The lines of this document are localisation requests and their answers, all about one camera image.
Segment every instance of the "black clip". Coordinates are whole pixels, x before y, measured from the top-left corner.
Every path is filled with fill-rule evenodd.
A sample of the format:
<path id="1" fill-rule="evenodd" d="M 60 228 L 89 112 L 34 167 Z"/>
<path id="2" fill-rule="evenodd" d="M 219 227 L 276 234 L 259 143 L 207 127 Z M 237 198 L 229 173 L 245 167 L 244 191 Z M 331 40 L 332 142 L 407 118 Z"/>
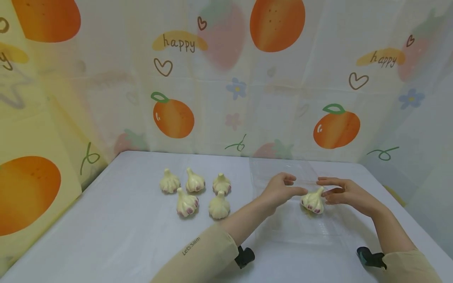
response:
<path id="1" fill-rule="evenodd" d="M 234 259 L 234 261 L 236 261 L 236 264 L 240 269 L 243 269 L 247 266 L 247 264 L 255 260 L 255 254 L 250 248 L 243 250 L 242 247 L 239 246 L 237 247 L 237 250 L 239 251 L 239 255 Z"/>
<path id="2" fill-rule="evenodd" d="M 367 247 L 360 247 L 357 249 L 357 256 L 365 266 L 379 267 L 387 269 L 387 265 L 382 261 L 383 253 L 372 254 Z"/>

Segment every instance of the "clear plastic container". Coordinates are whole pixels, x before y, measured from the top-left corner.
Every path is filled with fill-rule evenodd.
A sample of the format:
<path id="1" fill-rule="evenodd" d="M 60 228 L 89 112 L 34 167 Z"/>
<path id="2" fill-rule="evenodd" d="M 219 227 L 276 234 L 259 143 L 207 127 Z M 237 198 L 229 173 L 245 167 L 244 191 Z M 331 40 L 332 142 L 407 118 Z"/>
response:
<path id="1" fill-rule="evenodd" d="M 305 160 L 250 158 L 250 169 L 255 197 L 280 172 L 295 175 L 295 186 L 311 192 L 319 188 L 318 176 Z M 317 282 L 363 282 L 363 270 L 357 269 L 360 265 L 347 239 L 351 237 L 339 207 L 325 206 L 324 213 L 316 215 L 301 206 L 300 197 L 294 197 L 255 231 L 257 264 L 271 268 L 278 258 L 279 266 L 287 270 L 287 282 L 303 278 L 304 273 L 317 274 Z M 265 273 L 263 278 L 272 277 L 271 271 Z"/>

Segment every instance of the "curtain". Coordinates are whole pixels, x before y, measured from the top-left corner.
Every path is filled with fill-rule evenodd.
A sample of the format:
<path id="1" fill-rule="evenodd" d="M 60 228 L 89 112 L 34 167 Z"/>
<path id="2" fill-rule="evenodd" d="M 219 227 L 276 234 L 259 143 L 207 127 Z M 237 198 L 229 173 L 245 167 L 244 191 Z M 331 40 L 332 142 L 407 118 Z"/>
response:
<path id="1" fill-rule="evenodd" d="M 0 269 L 125 150 L 361 162 L 453 255 L 451 3 L 2 1 Z"/>

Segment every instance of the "blue flower print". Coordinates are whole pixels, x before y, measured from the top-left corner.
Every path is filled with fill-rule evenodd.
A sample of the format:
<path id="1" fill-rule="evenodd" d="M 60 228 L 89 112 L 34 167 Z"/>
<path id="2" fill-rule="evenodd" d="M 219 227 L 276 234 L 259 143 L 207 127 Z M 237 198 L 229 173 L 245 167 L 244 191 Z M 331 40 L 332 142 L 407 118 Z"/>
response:
<path id="1" fill-rule="evenodd" d="M 232 84 L 226 86 L 226 90 L 233 93 L 233 100 L 237 99 L 237 96 L 246 96 L 246 83 L 240 82 L 237 78 L 231 80 Z"/>
<path id="2" fill-rule="evenodd" d="M 421 92 L 417 92 L 416 89 L 411 88 L 407 95 L 400 96 L 400 102 L 403 104 L 401 105 L 401 109 L 406 109 L 409 105 L 417 108 L 421 105 L 422 100 L 424 99 L 424 94 Z"/>

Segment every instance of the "white tablecloth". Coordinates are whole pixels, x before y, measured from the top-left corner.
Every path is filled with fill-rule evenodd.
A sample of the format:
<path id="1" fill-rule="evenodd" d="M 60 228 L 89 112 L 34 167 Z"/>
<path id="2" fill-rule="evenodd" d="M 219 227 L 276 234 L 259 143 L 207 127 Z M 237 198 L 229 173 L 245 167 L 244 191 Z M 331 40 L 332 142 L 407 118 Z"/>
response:
<path id="1" fill-rule="evenodd" d="M 319 176 L 354 180 L 387 205 L 443 281 L 450 282 L 453 261 L 363 166 L 309 164 Z M 207 189 L 198 196 L 198 213 L 181 220 L 175 211 L 177 195 L 162 194 L 159 180 L 163 169 L 170 168 L 184 186 L 189 166 L 205 177 Z M 248 158 L 120 154 L 0 283 L 149 282 L 187 242 L 214 223 L 207 206 L 218 173 L 232 181 L 232 193 L 227 196 L 232 212 L 253 198 Z M 213 282 L 326 282 L 333 278 L 333 282 L 378 282 L 382 271 L 364 268 L 355 255 L 360 246 L 380 252 L 369 218 L 348 206 L 330 206 L 323 218 L 312 220 L 297 205 L 297 201 L 285 204 L 243 244 L 255 252 L 253 263 L 236 274 L 225 272 Z M 293 223 L 306 233 L 295 241 L 285 234 L 297 230 Z"/>

